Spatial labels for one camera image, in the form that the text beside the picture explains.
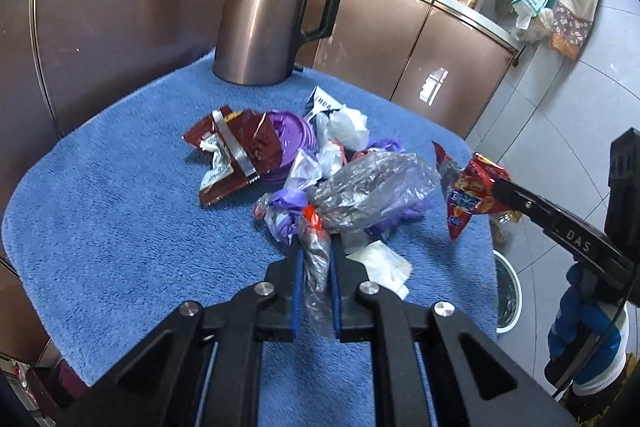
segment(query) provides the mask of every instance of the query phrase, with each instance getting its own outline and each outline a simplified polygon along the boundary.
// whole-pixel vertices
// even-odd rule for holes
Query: purple lid
[[[280,183],[287,179],[298,150],[315,147],[316,136],[309,123],[292,112],[269,111],[267,115],[282,146],[282,162],[279,168],[265,174],[262,179],[271,183]]]

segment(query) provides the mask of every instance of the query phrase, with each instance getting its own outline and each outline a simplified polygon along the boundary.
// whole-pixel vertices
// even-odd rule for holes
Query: white paper
[[[402,300],[408,295],[409,289],[404,282],[409,279],[413,267],[382,241],[375,241],[349,254],[347,259],[363,263],[370,281],[391,290]]]

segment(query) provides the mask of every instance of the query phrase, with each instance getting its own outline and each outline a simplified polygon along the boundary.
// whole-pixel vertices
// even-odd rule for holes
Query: red snack bag
[[[436,165],[441,175],[442,193],[447,202],[449,237],[455,241],[474,214],[495,214],[510,208],[495,200],[494,182],[499,178],[510,180],[509,173],[475,153],[464,170],[436,142]]]

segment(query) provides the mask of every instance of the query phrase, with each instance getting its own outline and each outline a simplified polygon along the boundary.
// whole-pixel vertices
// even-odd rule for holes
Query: crumpled plastic
[[[334,140],[328,140],[318,152],[318,163],[322,170],[322,179],[330,178],[347,163],[344,147]]]
[[[433,208],[433,205],[429,200],[422,200],[420,203],[416,203],[413,206],[400,210],[397,214],[389,216],[382,221],[377,222],[372,227],[369,227],[367,231],[372,235],[379,235],[383,239],[388,239],[391,229],[397,227],[402,221],[408,219],[418,219],[423,217],[429,210]]]
[[[299,150],[284,187],[260,197],[254,205],[254,217],[264,220],[279,243],[290,245],[294,237],[299,238],[305,253],[303,299],[309,322],[320,335],[333,338],[331,299],[327,288],[331,238],[322,229],[317,214],[308,207],[306,198],[307,189],[321,177],[318,161],[309,152]]]
[[[396,137],[381,138],[369,143],[367,147],[370,151],[406,152],[400,139]]]
[[[554,11],[543,8],[539,15],[518,16],[516,34],[520,42],[532,44],[551,35],[554,29]]]
[[[437,171],[415,154],[370,152],[311,188],[308,197],[325,230],[353,232],[426,204],[439,180]]]
[[[362,151],[369,144],[367,115],[346,105],[331,113],[327,131],[329,139],[337,140],[351,151]]]
[[[322,229],[318,215],[307,207],[298,218],[298,238],[305,252],[303,300],[311,327],[323,337],[335,336],[329,295],[331,237]]]
[[[316,115],[314,120],[316,126],[316,143],[320,147],[329,141],[329,117],[326,113],[321,112]]]
[[[273,194],[260,197],[254,205],[255,219],[263,219],[271,235],[279,243],[291,244],[298,233],[298,220],[308,203],[306,190],[322,177],[321,168],[313,156],[304,149],[293,160],[284,187]]]

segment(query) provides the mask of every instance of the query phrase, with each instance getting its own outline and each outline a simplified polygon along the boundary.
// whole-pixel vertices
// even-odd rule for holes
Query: blue glove
[[[606,334],[602,345],[574,379],[574,392],[581,396],[597,393],[615,380],[626,362],[628,339],[626,307],[609,330],[611,319],[618,307],[613,304],[585,301],[580,294],[583,268],[574,264],[566,274],[571,285],[560,299],[560,310],[548,335],[549,355],[552,360],[562,355],[566,346],[574,341],[578,323],[584,323],[598,336]]]

